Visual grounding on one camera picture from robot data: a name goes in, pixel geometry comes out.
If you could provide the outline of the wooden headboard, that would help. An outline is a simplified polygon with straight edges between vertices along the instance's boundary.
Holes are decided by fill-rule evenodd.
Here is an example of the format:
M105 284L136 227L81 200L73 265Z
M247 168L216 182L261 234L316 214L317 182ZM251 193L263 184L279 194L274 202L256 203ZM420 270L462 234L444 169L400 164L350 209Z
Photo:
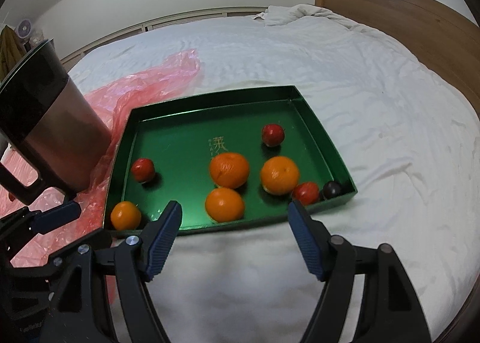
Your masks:
M436 0L315 0L383 31L456 87L479 110L479 27Z

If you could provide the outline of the small white fan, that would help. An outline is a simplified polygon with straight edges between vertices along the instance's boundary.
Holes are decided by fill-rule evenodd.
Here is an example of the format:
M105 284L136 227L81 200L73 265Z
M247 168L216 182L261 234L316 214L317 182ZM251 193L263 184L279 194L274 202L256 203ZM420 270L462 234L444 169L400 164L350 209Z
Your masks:
M32 35L32 21L30 19L23 19L16 26L16 34L21 41L28 41Z

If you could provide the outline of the green rectangular tray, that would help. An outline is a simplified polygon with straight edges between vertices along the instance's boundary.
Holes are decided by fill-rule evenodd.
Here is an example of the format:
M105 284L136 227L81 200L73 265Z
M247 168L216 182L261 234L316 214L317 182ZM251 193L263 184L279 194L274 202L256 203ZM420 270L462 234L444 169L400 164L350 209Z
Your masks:
M220 91L134 108L116 151L103 227L139 233L171 201L183 235L273 225L298 198L311 213L357 192L292 85Z

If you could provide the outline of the crumpled white blanket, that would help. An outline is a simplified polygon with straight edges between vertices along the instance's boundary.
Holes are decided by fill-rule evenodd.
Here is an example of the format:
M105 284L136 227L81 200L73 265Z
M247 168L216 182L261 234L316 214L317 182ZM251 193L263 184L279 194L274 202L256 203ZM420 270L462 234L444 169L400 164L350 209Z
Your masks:
M347 28L355 25L349 18L332 12L325 7L310 4L297 4L293 7L270 5L264 12L253 16L253 20L260 20L267 26L287 25L306 16L326 18Z

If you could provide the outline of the white bed sheet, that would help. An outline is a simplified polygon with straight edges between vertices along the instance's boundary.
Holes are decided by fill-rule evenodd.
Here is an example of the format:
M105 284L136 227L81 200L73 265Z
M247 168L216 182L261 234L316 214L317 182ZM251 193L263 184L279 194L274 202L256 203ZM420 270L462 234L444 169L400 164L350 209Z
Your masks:
M153 159L161 182L148 197L129 181L128 196L153 214L174 199L186 224L205 222L208 164L233 151L251 167L247 211L284 213L287 201L260 186L270 155L262 127L285 128L280 152L304 181L334 177L320 153L331 142L357 194L318 219L359 246L390 243L438 338L479 275L479 119L464 95L393 38L332 13L274 26L250 17L168 26L100 47L71 76L89 93L190 49L199 73L187 94L240 88L252 102L261 87L294 85L324 133L314 138L289 103L228 112L219 100L207 116L143 121L128 149ZM297 342L322 285L281 223L180 237L148 288L174 342Z

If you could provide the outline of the red fruit in tray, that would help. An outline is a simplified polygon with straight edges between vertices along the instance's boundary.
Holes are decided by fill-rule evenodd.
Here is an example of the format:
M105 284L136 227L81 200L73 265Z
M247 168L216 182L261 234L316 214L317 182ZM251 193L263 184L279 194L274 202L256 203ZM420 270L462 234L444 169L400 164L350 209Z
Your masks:
M139 158L134 161L130 168L133 178L138 183L146 183L152 180L156 174L154 163L148 158Z

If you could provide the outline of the pink plastic sheet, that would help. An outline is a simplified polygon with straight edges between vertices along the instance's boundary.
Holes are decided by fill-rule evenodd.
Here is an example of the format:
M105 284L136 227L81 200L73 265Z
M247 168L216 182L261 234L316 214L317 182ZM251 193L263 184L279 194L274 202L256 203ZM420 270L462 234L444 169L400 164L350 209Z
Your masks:
M85 95L100 119L112 132L112 142L90 177L90 187L78 194L79 219L37 235L12 260L14 267L40 267L49 255L102 226L107 187L115 152L132 109L185 94L198 77L200 60L195 49L169 55L162 64L121 77Z

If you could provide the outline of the red fruit near corner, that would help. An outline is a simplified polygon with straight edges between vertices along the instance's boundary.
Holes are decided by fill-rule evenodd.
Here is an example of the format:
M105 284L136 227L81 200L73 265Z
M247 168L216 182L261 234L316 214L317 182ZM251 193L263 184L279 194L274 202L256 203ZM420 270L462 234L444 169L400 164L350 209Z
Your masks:
M299 184L292 191L292 198L298 200L302 205L309 206L320 199L320 188L317 183L307 181Z

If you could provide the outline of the dark plum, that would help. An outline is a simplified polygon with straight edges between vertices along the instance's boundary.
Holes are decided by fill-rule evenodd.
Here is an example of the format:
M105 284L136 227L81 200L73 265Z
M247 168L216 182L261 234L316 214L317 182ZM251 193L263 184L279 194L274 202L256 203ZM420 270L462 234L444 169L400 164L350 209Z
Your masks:
M321 194L324 200L337 198L343 194L343 187L335 180L330 180L323 185Z

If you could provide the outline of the red fruit tray right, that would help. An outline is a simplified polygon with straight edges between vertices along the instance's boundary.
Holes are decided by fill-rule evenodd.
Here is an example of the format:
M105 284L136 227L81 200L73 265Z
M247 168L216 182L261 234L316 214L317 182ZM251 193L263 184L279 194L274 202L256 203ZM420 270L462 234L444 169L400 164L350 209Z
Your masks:
M279 124L266 124L261 131L262 142L267 147L276 147L285 139L285 131Z

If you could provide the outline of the orange mandarin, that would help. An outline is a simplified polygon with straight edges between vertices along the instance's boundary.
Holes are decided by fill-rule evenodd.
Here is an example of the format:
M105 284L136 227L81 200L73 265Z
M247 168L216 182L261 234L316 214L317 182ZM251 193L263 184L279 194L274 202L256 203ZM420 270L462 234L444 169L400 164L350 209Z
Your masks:
M291 193L300 178L300 171L295 162L281 155L267 160L259 174L263 189L272 195Z
M250 164L239 153L224 152L212 158L208 170L217 186L237 189L247 182Z
M118 231L136 229L140 225L142 217L138 207L129 201L117 203L110 214L112 225Z
M245 202L234 189L216 188L208 194L204 202L207 214L218 223L241 219L245 212Z

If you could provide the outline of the olive hanging coat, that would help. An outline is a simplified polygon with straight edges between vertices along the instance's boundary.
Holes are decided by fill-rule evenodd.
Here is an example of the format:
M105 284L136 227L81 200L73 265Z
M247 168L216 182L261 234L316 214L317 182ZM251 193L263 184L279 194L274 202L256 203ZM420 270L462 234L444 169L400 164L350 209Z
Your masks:
M1 31L0 46L0 79L3 81L26 55L26 51L15 30L9 26Z

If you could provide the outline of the orange mandarin front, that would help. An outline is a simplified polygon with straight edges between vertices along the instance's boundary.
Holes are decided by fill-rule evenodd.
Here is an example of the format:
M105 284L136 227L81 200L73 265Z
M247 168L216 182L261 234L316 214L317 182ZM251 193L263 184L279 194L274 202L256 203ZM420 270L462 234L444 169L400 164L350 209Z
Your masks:
M204 202L207 214L218 223L241 219L245 212L245 202L234 189L216 188L208 194Z

